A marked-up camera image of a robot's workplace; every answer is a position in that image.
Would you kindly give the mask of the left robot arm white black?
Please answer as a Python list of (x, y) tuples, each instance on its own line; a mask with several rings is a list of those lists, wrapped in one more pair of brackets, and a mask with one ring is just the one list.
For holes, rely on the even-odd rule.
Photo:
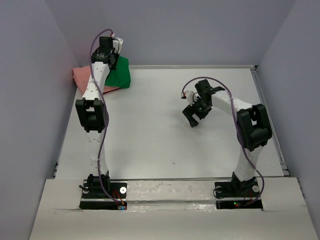
[(111, 180), (104, 149), (109, 113), (103, 90), (110, 68), (115, 65), (117, 57), (114, 39), (111, 36), (100, 36), (95, 39), (99, 40), (99, 46), (95, 51), (93, 51), (93, 43), (90, 47), (91, 63), (87, 87), (82, 97), (75, 101), (80, 125), (88, 139), (90, 160), (89, 175), (81, 188), (84, 192), (115, 201), (115, 198), (110, 195)]

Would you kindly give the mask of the green t shirt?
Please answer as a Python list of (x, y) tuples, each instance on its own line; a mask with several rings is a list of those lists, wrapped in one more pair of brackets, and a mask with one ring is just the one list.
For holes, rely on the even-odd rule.
[(115, 70), (111, 70), (106, 78), (105, 86), (127, 89), (131, 85), (129, 60), (123, 56), (118, 58)]

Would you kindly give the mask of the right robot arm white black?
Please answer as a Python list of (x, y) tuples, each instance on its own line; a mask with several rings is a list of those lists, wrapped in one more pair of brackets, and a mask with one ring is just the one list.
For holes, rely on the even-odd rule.
[(193, 79), (196, 82), (195, 91), (188, 91), (184, 86), (180, 95), (188, 102), (182, 113), (192, 128), (198, 126), (212, 108), (218, 108), (232, 117), (240, 144), (239, 158), (231, 180), (216, 182), (213, 193), (218, 200), (247, 196), (258, 200), (264, 187), (258, 185), (256, 178), (263, 176), (257, 169), (257, 162), (263, 147), (273, 136), (267, 109), (261, 103), (251, 104), (234, 97), (219, 80), (216, 80), (219, 86), (211, 86), (210, 80), (211, 77), (196, 77)]

